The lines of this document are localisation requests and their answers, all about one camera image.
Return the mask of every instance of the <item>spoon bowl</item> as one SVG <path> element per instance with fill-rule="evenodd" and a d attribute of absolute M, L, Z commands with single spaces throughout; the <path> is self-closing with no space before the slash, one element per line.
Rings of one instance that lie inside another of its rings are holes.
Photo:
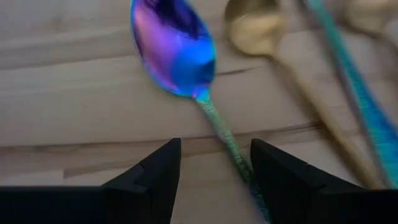
<path fill-rule="evenodd" d="M 147 72 L 163 89 L 196 98 L 215 73 L 215 46 L 184 1 L 133 0 L 131 30 Z"/>
<path fill-rule="evenodd" d="M 229 41 L 245 54 L 274 54 L 284 34 L 284 18 L 275 0 L 230 0 L 224 19 Z"/>

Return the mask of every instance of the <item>wood grain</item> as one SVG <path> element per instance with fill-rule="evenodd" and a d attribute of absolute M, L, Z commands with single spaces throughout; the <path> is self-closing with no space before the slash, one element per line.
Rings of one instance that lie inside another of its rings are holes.
<path fill-rule="evenodd" d="M 379 171 L 336 79 L 316 22 L 281 0 L 288 34 L 279 55 L 297 69 Z M 190 1 L 212 33 L 217 69 L 211 96 L 239 146 L 261 138 L 333 175 L 358 183 L 301 104 L 291 83 L 224 36 L 228 0 Z M 344 1 L 325 0 L 338 17 Z M 200 109 L 155 86 L 129 33 L 129 1 L 0 1 L 0 185 L 100 185 L 183 137 L 173 223 L 260 223 Z M 397 21 L 389 33 L 398 40 Z M 398 123 L 397 76 L 378 43 L 341 29 L 370 89 Z"/>

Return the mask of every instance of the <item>gold spoon handle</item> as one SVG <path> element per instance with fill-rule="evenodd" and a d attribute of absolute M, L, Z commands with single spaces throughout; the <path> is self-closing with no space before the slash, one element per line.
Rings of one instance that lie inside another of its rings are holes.
<path fill-rule="evenodd" d="M 314 114 L 331 134 L 332 140 L 337 143 L 337 147 L 334 147 L 336 152 L 356 175 L 356 178 L 367 188 L 382 188 L 382 186 L 380 186 L 380 181 L 378 181 L 377 177 L 372 175 L 373 172 L 369 170 L 367 164 L 363 161 L 363 158 L 358 154 L 358 148 L 347 137 L 347 134 L 333 118 L 333 114 L 330 113 L 327 105 L 317 97 L 308 84 L 300 79 L 294 68 L 292 68 L 288 63 L 276 55 L 271 57 L 275 64 L 283 69 L 286 74 L 290 75 L 291 80 L 294 82 L 294 85 L 297 87 L 298 91 L 300 91 L 300 94 L 308 102 L 308 104 L 312 106 Z"/>

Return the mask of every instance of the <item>iridescent spoon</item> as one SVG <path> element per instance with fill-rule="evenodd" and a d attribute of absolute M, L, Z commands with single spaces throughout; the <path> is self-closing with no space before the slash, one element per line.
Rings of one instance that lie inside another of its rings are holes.
<path fill-rule="evenodd" d="M 357 179 L 368 188 L 378 188 L 379 181 L 358 154 L 355 144 L 347 137 L 333 119 L 327 105 L 300 79 L 297 72 L 277 54 L 277 46 L 284 34 L 284 18 L 276 0 L 230 0 L 225 11 L 226 32 L 231 43 L 245 54 L 267 57 L 285 70 L 297 86 L 314 115 L 324 124 L 334 149 L 356 174 Z"/>
<path fill-rule="evenodd" d="M 202 20 L 183 0 L 133 0 L 131 29 L 147 72 L 163 89 L 192 98 L 200 105 L 264 218 L 269 220 L 252 170 L 210 100 L 215 46 Z"/>
<path fill-rule="evenodd" d="M 329 45 L 338 62 L 341 77 L 350 97 L 358 107 L 359 116 L 368 138 L 381 161 L 390 184 L 398 187 L 398 135 L 394 125 L 377 105 L 371 92 L 361 78 L 351 55 L 346 49 L 333 19 L 320 0 L 304 0 L 323 27 Z"/>

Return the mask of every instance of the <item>blue utensil handle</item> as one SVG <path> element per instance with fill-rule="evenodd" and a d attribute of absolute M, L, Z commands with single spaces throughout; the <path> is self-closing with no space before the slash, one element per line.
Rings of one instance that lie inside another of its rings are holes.
<path fill-rule="evenodd" d="M 306 0 L 325 31 L 330 47 L 340 66 L 342 79 L 358 107 L 359 116 L 376 154 L 379 156 L 390 184 L 398 188 L 398 135 L 371 92 L 361 78 L 351 55 L 348 53 L 333 19 L 319 0 Z"/>
<path fill-rule="evenodd" d="M 239 150 L 239 146 L 236 144 L 234 136 L 232 135 L 231 131 L 225 126 L 224 122 L 221 120 L 217 112 L 217 109 L 211 102 L 208 90 L 202 91 L 201 96 L 199 98 L 196 98 L 195 101 L 205 112 L 215 131 L 217 132 L 219 139 L 224 143 L 225 148 L 227 149 L 227 152 L 229 154 L 229 158 L 231 159 L 235 168 L 238 170 L 243 182 L 248 186 L 250 193 L 255 199 L 264 219 L 268 223 L 271 223 L 268 209 L 260 193 L 259 186 L 254 179 L 254 174 L 249 164 L 244 159 L 242 152 Z"/>

